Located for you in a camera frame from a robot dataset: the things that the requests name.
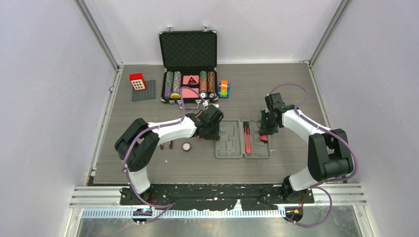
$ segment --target robotic arm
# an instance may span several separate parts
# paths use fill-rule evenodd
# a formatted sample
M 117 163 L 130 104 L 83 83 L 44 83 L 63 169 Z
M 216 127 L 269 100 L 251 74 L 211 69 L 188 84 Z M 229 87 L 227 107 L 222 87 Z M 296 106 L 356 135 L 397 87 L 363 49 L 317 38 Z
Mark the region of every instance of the robotic arm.
M 333 136 L 321 131 L 319 127 L 335 133 L 347 142 L 345 131 L 331 130 L 310 119 L 317 124 L 317 127 L 314 127 L 298 115 L 302 114 L 301 110 L 297 110 L 297 114 L 294 105 L 286 105 L 280 93 L 267 95 L 265 102 L 267 108 L 261 111 L 261 134 L 274 134 L 278 132 L 278 127 L 286 127 L 308 143 L 307 167 L 284 179 L 281 191 L 286 197 L 306 190 L 318 182 L 353 171 L 353 161 L 348 148 Z
M 171 126 L 162 125 L 176 123 L 180 119 L 160 123 L 147 123 L 142 118 L 136 119 L 115 143 L 115 149 L 121 160 L 124 160 L 130 144 L 141 131 L 149 127 L 158 127 L 140 137 L 143 140 L 134 145 L 126 162 L 127 172 L 136 191 L 141 194 L 150 187 L 147 164 L 158 145 L 178 138 L 195 136 L 206 140 L 218 140 L 219 124 L 223 117 L 222 111 L 216 105 L 210 105 L 205 111 L 201 110 L 197 114 L 187 114 L 182 122 Z

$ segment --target gray wooden table top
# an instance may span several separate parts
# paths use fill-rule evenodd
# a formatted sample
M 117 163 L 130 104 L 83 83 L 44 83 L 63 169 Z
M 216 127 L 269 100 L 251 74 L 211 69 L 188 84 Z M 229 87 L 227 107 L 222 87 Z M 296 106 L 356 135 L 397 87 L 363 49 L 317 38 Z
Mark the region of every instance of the gray wooden table top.
M 307 116 L 325 124 L 305 64 L 226 64 L 218 65 L 217 71 L 218 81 L 228 80 L 231 87 L 230 98 L 220 98 L 218 102 L 225 119 L 260 119 L 260 110 L 266 107 L 266 94 L 280 83 L 297 82 L 309 92 L 309 99 L 300 108 Z M 136 118 L 162 122 L 182 115 L 178 105 L 160 102 L 163 72 L 163 66 L 124 66 L 97 164 L 95 183 L 126 182 L 126 177 L 120 173 L 122 162 L 114 144 Z M 131 101 L 129 75 L 133 73 L 142 73 L 146 80 L 156 80 L 156 99 Z M 287 104 L 296 104 L 304 98 L 304 92 L 295 86 L 281 87 L 278 92 Z M 192 150 L 187 153 L 181 149 L 186 141 L 192 145 Z M 173 142 L 171 150 L 168 144 L 163 150 L 157 147 L 147 171 L 152 183 L 278 183 L 306 167 L 307 144 L 292 131 L 282 128 L 274 134 L 271 149 L 269 159 L 217 159 L 214 141 L 178 139 Z

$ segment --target open plastic tool case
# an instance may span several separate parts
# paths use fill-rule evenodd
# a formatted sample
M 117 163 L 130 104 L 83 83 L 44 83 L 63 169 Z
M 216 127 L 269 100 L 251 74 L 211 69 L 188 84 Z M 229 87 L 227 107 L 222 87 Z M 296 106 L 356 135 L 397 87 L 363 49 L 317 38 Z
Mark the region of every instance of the open plastic tool case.
M 245 151 L 245 135 L 243 123 L 249 123 L 251 137 L 251 153 Z M 215 142 L 215 157 L 219 159 L 241 158 L 270 158 L 270 136 L 268 143 L 263 143 L 259 138 L 260 121 L 257 120 L 229 120 L 220 123 L 220 140 Z
M 180 98 L 165 98 L 165 84 L 167 72 L 181 72 L 186 75 L 199 75 L 201 71 L 215 72 L 215 92 L 218 95 L 217 82 L 217 32 L 216 31 L 173 31 L 160 32 L 160 47 L 162 50 L 165 74 L 161 101 L 163 103 L 176 104 Z M 199 88 L 199 85 L 188 85 L 191 88 Z M 207 97 L 210 102 L 216 102 L 218 97 Z M 184 98 L 185 103 L 200 103 L 198 98 Z

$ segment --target red toy house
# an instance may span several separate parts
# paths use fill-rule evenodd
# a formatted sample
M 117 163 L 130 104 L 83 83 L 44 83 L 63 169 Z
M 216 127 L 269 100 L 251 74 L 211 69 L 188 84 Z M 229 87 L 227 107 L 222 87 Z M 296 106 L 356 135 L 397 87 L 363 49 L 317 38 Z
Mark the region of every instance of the red toy house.
M 147 89 L 147 84 L 145 83 L 142 73 L 131 74 L 129 75 L 129 81 L 131 82 L 134 90 L 145 90 Z

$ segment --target white poker chip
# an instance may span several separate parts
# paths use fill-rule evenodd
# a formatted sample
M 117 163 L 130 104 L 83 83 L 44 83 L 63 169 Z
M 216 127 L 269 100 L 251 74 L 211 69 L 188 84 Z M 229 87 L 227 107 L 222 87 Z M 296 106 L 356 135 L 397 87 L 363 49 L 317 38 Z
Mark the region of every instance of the white poker chip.
M 187 142 L 183 143 L 182 150 L 185 151 L 185 152 L 190 151 L 191 150 L 191 144 L 189 144 Z

